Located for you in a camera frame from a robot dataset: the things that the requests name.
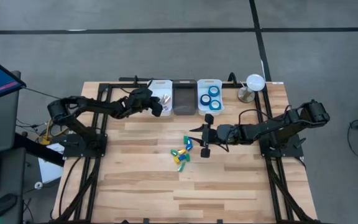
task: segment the white lamp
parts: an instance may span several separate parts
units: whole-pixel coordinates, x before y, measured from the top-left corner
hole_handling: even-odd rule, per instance
[[[255,99],[255,91],[265,88],[265,79],[258,74],[252,74],[247,77],[247,86],[240,88],[238,92],[239,100],[249,103]]]

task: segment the green block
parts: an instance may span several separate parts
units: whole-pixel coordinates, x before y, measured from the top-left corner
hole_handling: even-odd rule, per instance
[[[178,151],[171,149],[171,154],[172,154],[173,156],[177,156],[177,155],[178,155]]]
[[[186,165],[186,162],[183,161],[183,162],[180,164],[180,167],[179,167],[179,169],[178,169],[178,172],[182,172],[183,169],[185,168],[185,165]]]

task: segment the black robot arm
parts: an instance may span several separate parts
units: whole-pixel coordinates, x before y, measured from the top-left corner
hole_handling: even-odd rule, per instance
[[[65,157],[98,157],[104,155],[105,149],[103,148],[106,143],[106,135],[98,134],[94,128],[86,127],[79,122],[77,117],[80,114],[90,111],[108,114],[115,119],[122,119],[151,108],[152,114],[159,117],[162,112],[162,106],[158,103],[159,100],[158,97],[152,96],[152,91],[148,88],[138,88],[133,90],[129,96],[113,102],[99,101],[82,96],[55,100],[48,105],[48,111],[53,123],[67,126],[76,133],[68,135],[66,139],[60,141],[60,144],[66,148]]]
[[[204,146],[201,150],[201,157],[209,157],[209,144],[252,144],[262,136],[268,134],[270,147],[279,149],[286,147],[288,140],[304,130],[305,128],[318,128],[324,126],[329,121],[329,115],[324,109],[323,104],[315,100],[303,103],[298,108],[286,110],[284,114],[260,124],[221,124],[217,130],[211,129],[213,116],[207,114],[205,121],[200,128],[190,131],[202,131],[202,139],[192,138]]]

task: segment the white plastic bin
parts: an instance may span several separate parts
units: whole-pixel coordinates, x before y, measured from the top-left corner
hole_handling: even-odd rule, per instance
[[[153,91],[152,96],[162,98],[163,95],[170,96],[169,102],[166,104],[167,110],[161,112],[161,116],[170,116],[172,112],[172,81],[171,80],[153,80],[149,86],[149,90]]]
[[[221,109],[220,110],[210,110],[209,105],[204,106],[200,103],[200,98],[204,94],[208,94],[208,90],[211,86],[217,86],[219,88],[219,95],[212,97],[211,101],[218,100],[221,102]],[[222,98],[222,81],[221,80],[215,80],[215,79],[203,79],[197,81],[197,90],[198,90],[198,113],[202,116],[205,114],[211,114],[214,116],[217,116],[222,113],[224,110],[223,106],[223,98]]]

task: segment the blue tape roll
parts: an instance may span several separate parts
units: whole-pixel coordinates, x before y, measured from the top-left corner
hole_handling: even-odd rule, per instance
[[[209,104],[210,110],[220,110],[221,108],[222,108],[221,102],[219,102],[218,100],[213,100]]]
[[[200,98],[200,103],[204,106],[208,106],[211,102],[211,97],[208,94],[204,94]]]
[[[212,97],[218,96],[219,95],[219,88],[217,86],[211,86],[208,89],[208,94]]]

